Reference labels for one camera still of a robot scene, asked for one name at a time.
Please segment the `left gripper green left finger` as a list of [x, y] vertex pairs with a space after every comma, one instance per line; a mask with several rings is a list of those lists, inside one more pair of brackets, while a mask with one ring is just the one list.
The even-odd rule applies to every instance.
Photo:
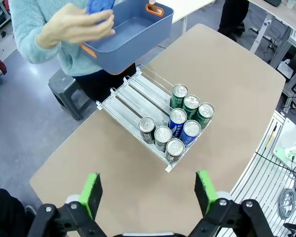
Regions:
[[59, 208], [50, 203], [39, 207], [28, 236], [65, 237], [68, 232], [76, 231], [81, 237], [105, 237], [95, 222], [102, 194], [100, 174], [89, 174], [78, 201]]

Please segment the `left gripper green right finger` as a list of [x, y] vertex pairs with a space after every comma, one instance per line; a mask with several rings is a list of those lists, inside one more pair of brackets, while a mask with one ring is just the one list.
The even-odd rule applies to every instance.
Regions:
[[189, 234], [191, 237], [215, 237], [222, 228], [232, 229], [237, 237], [273, 236], [256, 200], [238, 204], [218, 197], [207, 171], [196, 172], [194, 191], [203, 217]]

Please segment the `person's right hand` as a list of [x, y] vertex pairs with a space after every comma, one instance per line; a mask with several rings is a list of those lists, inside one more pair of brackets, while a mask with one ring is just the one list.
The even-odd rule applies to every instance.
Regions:
[[112, 10], [86, 14], [71, 3], [66, 4], [43, 26], [37, 35], [37, 44], [44, 49], [52, 49], [59, 42], [84, 43], [100, 40], [115, 34]]

